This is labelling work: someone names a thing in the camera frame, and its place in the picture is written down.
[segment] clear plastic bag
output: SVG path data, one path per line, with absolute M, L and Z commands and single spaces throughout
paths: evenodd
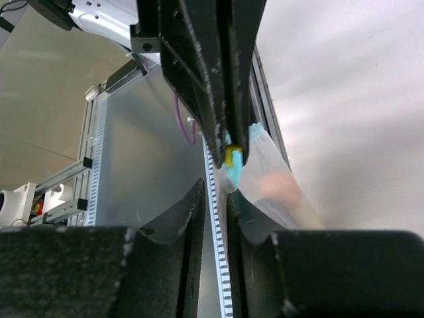
M 250 154 L 238 188 L 265 215 L 286 229 L 322 229 L 280 151 L 261 124 L 250 127 Z M 225 169 L 215 170 L 220 220 L 226 224 L 227 195 L 235 190 Z

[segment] bolt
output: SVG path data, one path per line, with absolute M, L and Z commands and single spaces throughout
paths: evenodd
M 149 52 L 153 49 L 153 46 L 150 43 L 144 43 L 143 44 L 143 50 L 145 50 L 146 52 Z
M 85 93 L 85 100 L 93 101 L 100 94 L 100 87 L 98 85 L 91 86 Z

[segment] gray wall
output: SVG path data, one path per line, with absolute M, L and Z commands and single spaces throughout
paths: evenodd
M 268 0 L 258 48 L 328 227 L 424 235 L 424 2 Z
M 0 189 L 42 181 L 76 158 L 85 91 L 126 61 L 108 40 L 27 8 L 0 49 Z

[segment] white wall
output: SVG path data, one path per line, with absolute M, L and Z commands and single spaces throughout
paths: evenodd
M 258 48 L 325 224 L 424 236 L 424 1 L 268 0 Z

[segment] yellow object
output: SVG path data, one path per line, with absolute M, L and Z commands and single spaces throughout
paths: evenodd
M 236 151 L 236 150 L 242 152 L 241 147 L 235 146 L 233 144 L 228 145 L 227 149 L 225 149 L 224 163 L 227 167 L 233 166 L 233 151 Z

